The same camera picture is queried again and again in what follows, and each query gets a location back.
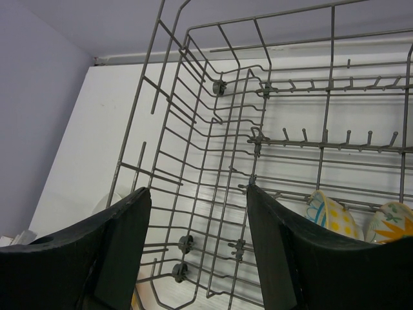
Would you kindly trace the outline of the orange flower patterned bowl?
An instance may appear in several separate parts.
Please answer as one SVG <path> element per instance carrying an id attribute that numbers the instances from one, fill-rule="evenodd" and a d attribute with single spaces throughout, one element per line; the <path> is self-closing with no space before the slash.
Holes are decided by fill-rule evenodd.
<path id="1" fill-rule="evenodd" d="M 365 241 L 385 244 L 412 236 L 412 209 L 397 201 L 382 205 L 372 217 Z"/>

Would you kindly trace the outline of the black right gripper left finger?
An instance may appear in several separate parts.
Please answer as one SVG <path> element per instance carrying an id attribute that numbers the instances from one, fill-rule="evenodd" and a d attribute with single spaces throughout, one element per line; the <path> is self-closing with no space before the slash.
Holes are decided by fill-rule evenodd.
<path id="1" fill-rule="evenodd" d="M 152 200 L 142 187 L 28 245 L 1 248 L 1 309 L 130 309 Z"/>

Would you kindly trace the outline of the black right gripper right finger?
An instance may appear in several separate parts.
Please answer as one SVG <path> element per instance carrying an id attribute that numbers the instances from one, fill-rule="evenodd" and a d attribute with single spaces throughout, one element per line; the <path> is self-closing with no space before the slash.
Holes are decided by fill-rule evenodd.
<path id="1" fill-rule="evenodd" d="M 247 212 L 265 309 L 412 308 L 412 238 L 375 245 L 342 236 L 256 185 Z"/>

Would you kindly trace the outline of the blue yellow patterned bowl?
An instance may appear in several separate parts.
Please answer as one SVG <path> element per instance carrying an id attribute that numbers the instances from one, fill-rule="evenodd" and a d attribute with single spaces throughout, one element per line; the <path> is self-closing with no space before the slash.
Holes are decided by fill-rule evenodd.
<path id="1" fill-rule="evenodd" d="M 340 235 L 364 240 L 361 227 L 355 222 L 349 210 L 327 197 L 322 191 L 312 193 L 305 211 L 305 218 Z"/>

